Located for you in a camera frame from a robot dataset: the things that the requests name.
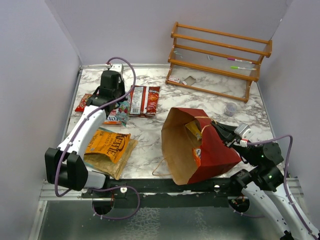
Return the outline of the teal snack packet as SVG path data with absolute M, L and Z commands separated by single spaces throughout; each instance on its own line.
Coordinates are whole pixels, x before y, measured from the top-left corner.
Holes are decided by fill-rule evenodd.
M 123 126 L 126 126 L 127 121 L 130 118 L 131 105 L 128 100 L 125 100 L 122 102 L 118 102 L 116 106 L 117 108 L 115 109 L 115 117 Z

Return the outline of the orange Fox's candy bag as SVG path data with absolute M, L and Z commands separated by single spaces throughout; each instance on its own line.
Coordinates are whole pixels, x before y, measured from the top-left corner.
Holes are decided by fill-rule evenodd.
M 200 147 L 192 149 L 193 158 L 194 158 L 194 161 L 195 161 L 197 167 L 201 166 L 201 152 L 202 152 L 202 150 Z
M 127 112 L 121 109 L 114 109 L 110 112 L 109 116 L 103 122 L 104 125 L 126 125 Z

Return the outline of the red snack packet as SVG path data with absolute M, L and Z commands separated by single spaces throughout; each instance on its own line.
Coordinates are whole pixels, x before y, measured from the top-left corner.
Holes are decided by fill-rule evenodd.
M 75 112 L 84 112 L 84 109 L 87 105 L 87 100 L 92 96 L 92 94 L 90 93 L 86 93 L 83 95 L 83 97 L 81 98 L 79 104 L 77 105 L 77 107 L 75 108 Z

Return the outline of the yellow snack packet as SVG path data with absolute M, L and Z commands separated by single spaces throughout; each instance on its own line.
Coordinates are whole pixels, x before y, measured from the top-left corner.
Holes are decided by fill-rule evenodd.
M 202 133 L 198 127 L 196 120 L 185 124 L 185 127 L 197 138 L 198 141 L 202 139 Z

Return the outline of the brown red paper bag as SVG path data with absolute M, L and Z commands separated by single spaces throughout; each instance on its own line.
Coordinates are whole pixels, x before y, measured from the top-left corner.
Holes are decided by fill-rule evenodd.
M 197 121 L 202 139 L 185 127 Z M 177 185 L 198 183 L 227 173 L 241 158 L 228 148 L 211 125 L 213 119 L 204 110 L 172 107 L 161 129 L 161 150 L 169 176 Z M 197 167 L 193 148 L 201 148 L 201 165 Z

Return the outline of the red Doritos chip bag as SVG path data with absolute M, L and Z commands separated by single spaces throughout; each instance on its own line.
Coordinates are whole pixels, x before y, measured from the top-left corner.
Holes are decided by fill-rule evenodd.
M 160 86 L 135 85 L 130 93 L 131 117 L 154 117 L 160 96 Z

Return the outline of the orange yellow chip bag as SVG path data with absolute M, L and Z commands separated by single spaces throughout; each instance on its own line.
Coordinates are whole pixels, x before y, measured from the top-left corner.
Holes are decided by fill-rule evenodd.
M 90 140 L 85 154 L 101 154 L 116 164 L 123 156 L 130 137 L 130 134 L 107 132 L 98 129 Z

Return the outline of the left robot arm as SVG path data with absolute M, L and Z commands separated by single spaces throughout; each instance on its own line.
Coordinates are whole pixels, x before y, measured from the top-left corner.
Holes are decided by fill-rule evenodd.
M 89 170 L 84 162 L 88 144 L 125 94 L 122 72 L 105 70 L 100 85 L 90 96 L 79 121 L 68 137 L 57 148 L 48 148 L 44 154 L 47 181 L 75 191 L 93 189 L 97 196 L 106 197 L 111 186 L 106 175 Z

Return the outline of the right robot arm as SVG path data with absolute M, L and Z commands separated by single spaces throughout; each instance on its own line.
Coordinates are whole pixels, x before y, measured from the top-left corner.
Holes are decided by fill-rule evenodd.
M 273 138 L 251 142 L 253 134 L 249 125 L 230 126 L 211 122 L 218 136 L 228 148 L 234 149 L 246 164 L 253 166 L 251 171 L 240 170 L 230 177 L 230 191 L 244 195 L 271 222 L 281 240 L 318 240 L 320 231 L 312 224 L 296 202 L 286 175 L 278 164 L 289 164 L 289 157 L 283 157 L 281 149 Z

